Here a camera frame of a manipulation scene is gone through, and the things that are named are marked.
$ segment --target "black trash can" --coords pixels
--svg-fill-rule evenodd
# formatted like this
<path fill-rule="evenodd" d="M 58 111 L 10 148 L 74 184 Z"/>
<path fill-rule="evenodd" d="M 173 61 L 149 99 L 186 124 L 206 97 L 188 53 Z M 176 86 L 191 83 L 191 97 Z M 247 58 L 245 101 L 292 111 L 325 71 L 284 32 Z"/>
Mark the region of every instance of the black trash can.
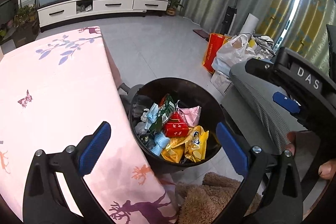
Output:
<path fill-rule="evenodd" d="M 161 99 L 167 93 L 172 96 L 174 102 L 181 100 L 181 103 L 179 103 L 180 107 L 191 108 L 201 106 L 202 110 L 199 125 L 202 126 L 205 131 L 209 130 L 209 138 L 207 141 L 204 160 L 196 163 L 188 160 L 188 162 L 183 164 L 167 161 L 149 151 L 136 134 L 134 127 L 141 121 L 140 118 L 135 119 L 132 116 L 133 106 L 137 100 L 137 96 L 148 96 L 153 100 L 153 102 L 159 104 Z M 134 138 L 143 150 L 148 163 L 155 174 L 173 173 L 187 167 L 200 165 L 214 157 L 221 149 L 221 145 L 216 138 L 216 126 L 219 122 L 224 121 L 223 111 L 219 103 L 209 92 L 191 81 L 180 78 L 160 78 L 151 81 L 137 91 L 133 97 L 131 107 L 132 109 L 129 112 L 129 121 Z"/>

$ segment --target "red shopping bag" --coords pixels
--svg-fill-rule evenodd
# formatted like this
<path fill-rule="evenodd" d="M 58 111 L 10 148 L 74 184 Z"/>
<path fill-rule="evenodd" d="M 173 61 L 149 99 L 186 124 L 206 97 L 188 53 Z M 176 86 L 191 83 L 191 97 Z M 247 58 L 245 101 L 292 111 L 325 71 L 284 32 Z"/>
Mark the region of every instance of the red shopping bag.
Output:
<path fill-rule="evenodd" d="M 205 56 L 203 58 L 203 67 L 211 74 L 214 74 L 215 70 L 212 68 L 211 64 L 216 57 L 217 51 L 222 47 L 227 41 L 227 37 L 218 33 L 211 33 L 209 38 L 209 44 Z"/>

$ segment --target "red packet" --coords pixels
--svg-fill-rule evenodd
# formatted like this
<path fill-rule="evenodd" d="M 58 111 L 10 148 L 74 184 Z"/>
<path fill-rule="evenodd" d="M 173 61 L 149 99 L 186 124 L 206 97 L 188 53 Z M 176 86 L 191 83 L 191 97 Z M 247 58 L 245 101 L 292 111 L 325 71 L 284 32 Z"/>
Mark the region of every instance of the red packet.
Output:
<path fill-rule="evenodd" d="M 186 137 L 189 132 L 189 127 L 183 121 L 180 114 L 174 112 L 169 121 L 164 125 L 163 131 L 166 137 Z"/>

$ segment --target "box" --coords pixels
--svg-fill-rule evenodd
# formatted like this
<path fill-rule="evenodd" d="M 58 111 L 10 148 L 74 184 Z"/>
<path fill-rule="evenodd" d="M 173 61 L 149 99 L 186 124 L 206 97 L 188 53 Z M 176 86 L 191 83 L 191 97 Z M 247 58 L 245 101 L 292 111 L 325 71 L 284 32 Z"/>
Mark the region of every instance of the box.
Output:
<path fill-rule="evenodd" d="M 210 81 L 223 96 L 231 87 L 233 87 L 230 79 L 220 71 L 215 71 Z"/>
<path fill-rule="evenodd" d="M 163 126 L 163 131 L 166 137 L 186 137 L 189 132 L 189 127 L 183 121 L 180 114 L 174 112 L 169 121 Z"/>

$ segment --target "pink tablecloth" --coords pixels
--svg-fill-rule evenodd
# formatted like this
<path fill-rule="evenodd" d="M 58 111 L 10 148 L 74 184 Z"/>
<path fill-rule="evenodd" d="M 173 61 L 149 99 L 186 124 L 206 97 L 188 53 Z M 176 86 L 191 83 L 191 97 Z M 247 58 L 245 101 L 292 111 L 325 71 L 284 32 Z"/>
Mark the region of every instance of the pink tablecloth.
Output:
<path fill-rule="evenodd" d="M 35 151 L 61 152 L 107 121 L 111 139 L 84 177 L 96 199 L 116 223 L 175 222 L 176 211 L 133 138 L 116 84 L 119 71 L 99 27 L 35 41 L 1 60 L 0 194 L 20 219 Z M 78 213 L 64 180 L 60 186 Z"/>

